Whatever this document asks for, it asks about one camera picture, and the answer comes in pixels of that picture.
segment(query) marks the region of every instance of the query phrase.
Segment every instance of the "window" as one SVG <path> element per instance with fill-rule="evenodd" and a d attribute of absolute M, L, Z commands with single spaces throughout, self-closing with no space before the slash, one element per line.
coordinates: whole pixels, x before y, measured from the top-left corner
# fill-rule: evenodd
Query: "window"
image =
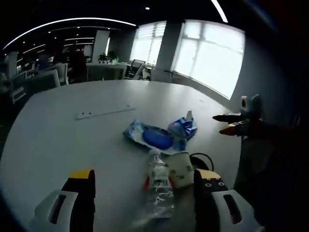
<path fill-rule="evenodd" d="M 136 30 L 130 60 L 139 59 L 156 65 L 166 21 L 142 25 Z"/>
<path fill-rule="evenodd" d="M 244 32 L 227 25 L 186 20 L 172 69 L 230 99 L 245 46 Z"/>

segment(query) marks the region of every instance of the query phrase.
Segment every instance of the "desk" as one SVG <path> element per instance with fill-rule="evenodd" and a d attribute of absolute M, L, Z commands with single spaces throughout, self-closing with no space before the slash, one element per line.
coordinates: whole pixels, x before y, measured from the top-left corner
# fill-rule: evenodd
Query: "desk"
<path fill-rule="evenodd" d="M 87 64 L 87 81 L 124 79 L 126 65 L 117 64 Z"/>
<path fill-rule="evenodd" d="M 75 120 L 80 112 L 113 111 L 127 104 L 136 110 Z M 147 149 L 125 138 L 123 131 L 135 118 L 166 128 L 188 110 L 198 126 L 187 144 L 188 152 L 208 154 L 215 171 L 232 188 L 240 138 L 219 134 L 222 124 L 211 118 L 229 113 L 226 108 L 191 87 L 117 80 L 61 86 L 31 97 L 3 150 L 0 183 L 4 197 L 28 225 L 37 204 L 61 189 L 71 172 L 93 168 L 97 190 L 94 231 L 124 231 L 141 201 L 149 160 Z M 179 232 L 194 228 L 192 188 L 184 191 L 171 220 Z"/>

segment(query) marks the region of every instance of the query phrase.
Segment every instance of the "black cable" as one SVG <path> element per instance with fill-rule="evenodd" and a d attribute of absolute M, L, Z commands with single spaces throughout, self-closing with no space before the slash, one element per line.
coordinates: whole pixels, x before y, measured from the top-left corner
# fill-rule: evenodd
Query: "black cable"
<path fill-rule="evenodd" d="M 209 167 L 206 165 L 205 161 L 198 157 L 191 156 L 190 161 L 194 169 L 209 170 Z"/>
<path fill-rule="evenodd" d="M 211 159 L 208 155 L 206 155 L 206 154 L 204 154 L 204 153 L 199 153 L 199 152 L 197 152 L 197 153 L 191 154 L 189 157 L 194 156 L 194 155 L 203 155 L 203 156 L 206 156 L 206 157 L 209 159 L 209 161 L 211 162 L 212 171 L 214 170 L 214 165 L 213 165 L 212 159 Z"/>

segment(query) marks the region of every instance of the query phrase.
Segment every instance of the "wall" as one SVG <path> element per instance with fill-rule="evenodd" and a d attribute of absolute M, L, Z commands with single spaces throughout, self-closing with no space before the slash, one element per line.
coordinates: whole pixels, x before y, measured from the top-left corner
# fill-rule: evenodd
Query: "wall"
<path fill-rule="evenodd" d="M 93 45 L 86 45 L 84 48 L 85 57 L 92 57 Z"/>
<path fill-rule="evenodd" d="M 181 30 L 182 23 L 166 23 L 156 68 L 161 70 L 171 69 Z"/>
<path fill-rule="evenodd" d="M 170 70 L 181 33 L 182 22 L 167 22 L 164 32 L 157 68 Z M 119 32 L 111 36 L 110 49 L 114 50 L 121 61 L 129 61 L 135 30 Z M 243 64 L 238 82 L 230 100 L 192 79 L 176 77 L 173 82 L 191 86 L 213 98 L 229 110 L 237 113 L 242 95 L 260 94 L 267 122 L 284 125 L 294 113 L 295 84 L 276 58 L 255 40 L 246 37 Z"/>
<path fill-rule="evenodd" d="M 121 62 L 129 62 L 136 30 L 117 31 L 111 34 L 109 51 L 114 51 Z"/>
<path fill-rule="evenodd" d="M 4 62 L 7 64 L 6 77 L 10 79 L 17 74 L 17 52 L 11 52 L 6 57 Z"/>
<path fill-rule="evenodd" d="M 96 40 L 93 46 L 92 62 L 98 63 L 98 57 L 102 53 L 105 53 L 107 40 L 110 35 L 109 31 L 97 30 Z"/>
<path fill-rule="evenodd" d="M 250 38 L 246 38 L 242 67 L 230 100 L 186 77 L 175 78 L 175 83 L 191 86 L 235 113 L 239 111 L 242 95 L 260 94 L 266 121 L 277 125 L 287 124 L 294 112 L 292 79 L 267 50 Z"/>

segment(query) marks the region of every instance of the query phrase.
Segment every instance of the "blue plastic wrapper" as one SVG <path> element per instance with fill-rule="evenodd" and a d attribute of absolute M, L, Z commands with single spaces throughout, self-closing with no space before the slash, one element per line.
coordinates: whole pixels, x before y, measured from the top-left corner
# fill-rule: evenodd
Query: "blue plastic wrapper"
<path fill-rule="evenodd" d="M 186 140 L 183 138 L 178 138 L 173 136 L 171 133 L 169 133 L 167 130 L 164 130 L 159 127 L 154 127 L 150 125 L 146 125 L 139 120 L 135 119 L 130 126 L 125 130 L 124 136 L 139 143 L 142 145 L 147 146 L 150 149 L 158 149 L 158 147 L 149 145 L 146 143 L 143 139 L 143 133 L 146 130 L 152 130 L 156 131 L 158 133 L 161 133 L 165 136 L 169 136 L 173 140 L 173 144 L 170 148 L 168 149 L 159 149 L 161 153 L 166 154 L 166 155 L 174 155 L 176 153 L 179 153 L 181 151 L 185 150 L 186 147 Z"/>
<path fill-rule="evenodd" d="M 179 118 L 169 124 L 169 131 L 181 138 L 189 140 L 197 132 L 197 125 L 192 117 L 192 112 L 189 111 L 187 117 Z"/>

